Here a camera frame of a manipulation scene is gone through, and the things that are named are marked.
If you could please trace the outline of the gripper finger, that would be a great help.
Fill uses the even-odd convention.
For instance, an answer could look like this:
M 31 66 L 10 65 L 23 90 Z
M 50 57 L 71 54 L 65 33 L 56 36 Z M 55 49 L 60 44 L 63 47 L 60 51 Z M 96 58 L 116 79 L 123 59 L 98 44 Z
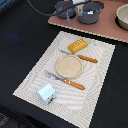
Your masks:
M 83 4 L 78 5 L 77 9 L 78 9 L 78 16 L 82 16 L 83 15 Z

